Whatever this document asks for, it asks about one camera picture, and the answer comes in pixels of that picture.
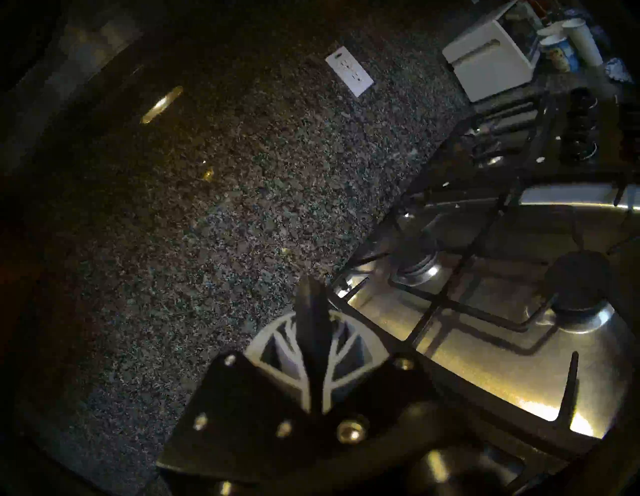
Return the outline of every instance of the electrical outlet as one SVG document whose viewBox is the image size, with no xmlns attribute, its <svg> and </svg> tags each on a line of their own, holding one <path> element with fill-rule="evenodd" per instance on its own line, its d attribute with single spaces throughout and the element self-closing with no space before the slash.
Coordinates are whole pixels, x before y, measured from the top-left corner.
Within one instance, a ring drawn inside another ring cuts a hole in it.
<svg viewBox="0 0 640 496">
<path fill-rule="evenodd" d="M 373 79 L 345 47 L 338 48 L 325 60 L 356 98 L 373 84 Z"/>
</svg>

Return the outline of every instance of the burner cap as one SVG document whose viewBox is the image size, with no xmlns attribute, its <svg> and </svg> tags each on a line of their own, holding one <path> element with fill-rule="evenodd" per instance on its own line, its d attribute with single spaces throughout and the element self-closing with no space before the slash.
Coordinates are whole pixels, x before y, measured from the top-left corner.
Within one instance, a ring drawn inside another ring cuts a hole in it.
<svg viewBox="0 0 640 496">
<path fill-rule="evenodd" d="M 563 316 L 587 317 L 606 305 L 611 268 L 602 253 L 583 250 L 558 258 L 544 279 L 546 296 L 557 293 L 552 310 Z"/>
<path fill-rule="evenodd" d="M 415 286 L 429 280 L 435 273 L 430 269 L 435 266 L 437 255 L 438 242 L 429 231 L 405 239 L 393 255 L 398 282 Z"/>
<path fill-rule="evenodd" d="M 588 88 L 576 88 L 569 93 L 571 110 L 589 110 L 596 108 L 598 99 Z"/>
<path fill-rule="evenodd" d="M 598 145 L 585 134 L 570 133 L 562 139 L 562 152 L 578 162 L 590 159 L 598 151 Z"/>
<path fill-rule="evenodd" d="M 428 265 L 438 253 L 438 243 L 429 231 L 405 240 L 398 251 L 398 273 L 410 274 Z"/>
<path fill-rule="evenodd" d="M 581 110 L 567 112 L 567 128 L 573 131 L 591 131 L 596 128 L 595 116 Z"/>
</svg>

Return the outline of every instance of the screw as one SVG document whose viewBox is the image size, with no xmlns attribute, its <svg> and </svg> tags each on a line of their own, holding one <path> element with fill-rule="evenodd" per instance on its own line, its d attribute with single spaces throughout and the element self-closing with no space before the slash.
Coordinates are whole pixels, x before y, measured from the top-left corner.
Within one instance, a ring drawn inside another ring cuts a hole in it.
<svg viewBox="0 0 640 496">
<path fill-rule="evenodd" d="M 201 431 L 205 427 L 207 427 L 207 423 L 208 422 L 209 422 L 209 419 L 207 418 L 207 414 L 206 413 L 201 413 L 193 421 L 193 428 L 196 429 L 197 431 Z"/>
<path fill-rule="evenodd" d="M 410 371 L 413 370 L 414 367 L 413 360 L 403 356 L 396 358 L 394 360 L 394 365 L 402 371 Z"/>
<path fill-rule="evenodd" d="M 343 420 L 336 434 L 342 444 L 358 444 L 367 438 L 367 430 L 357 420 Z"/>
<path fill-rule="evenodd" d="M 276 437 L 280 439 L 288 437 L 291 434 L 292 430 L 293 430 L 293 425 L 291 425 L 291 421 L 283 420 L 278 426 L 278 429 L 276 430 Z"/>
</svg>

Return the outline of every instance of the cup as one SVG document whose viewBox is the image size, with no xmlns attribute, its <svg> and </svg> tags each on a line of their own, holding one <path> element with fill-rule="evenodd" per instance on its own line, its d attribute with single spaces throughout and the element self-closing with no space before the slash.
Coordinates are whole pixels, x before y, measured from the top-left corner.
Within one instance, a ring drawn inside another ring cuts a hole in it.
<svg viewBox="0 0 640 496">
<path fill-rule="evenodd" d="M 578 57 L 563 35 L 551 35 L 540 40 L 540 50 L 551 59 L 560 72 L 575 72 L 580 67 Z"/>
<path fill-rule="evenodd" d="M 562 27 L 587 65 L 597 67 L 602 64 L 600 51 L 584 19 L 566 20 L 562 23 Z"/>
<path fill-rule="evenodd" d="M 561 35 L 562 34 L 562 21 L 559 20 L 554 22 L 553 24 L 549 24 L 547 27 L 539 29 L 536 31 L 538 36 L 541 38 L 546 38 L 551 35 Z"/>
</svg>

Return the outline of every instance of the speckled countertop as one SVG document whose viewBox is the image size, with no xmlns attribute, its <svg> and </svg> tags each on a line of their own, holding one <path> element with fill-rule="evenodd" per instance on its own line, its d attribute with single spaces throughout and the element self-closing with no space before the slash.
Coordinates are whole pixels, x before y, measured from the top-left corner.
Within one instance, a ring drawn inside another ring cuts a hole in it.
<svg viewBox="0 0 640 496">
<path fill-rule="evenodd" d="M 223 45 L 201 20 L 144 88 L 182 96 L 32 185 L 45 272 L 19 417 L 109 492 L 143 487 L 211 358 L 285 312 L 301 274 L 330 278 L 469 109 L 440 54 L 468 2 L 322 4 L 251 11 Z M 324 62 L 341 45 L 375 81 L 359 99 Z"/>
</svg>

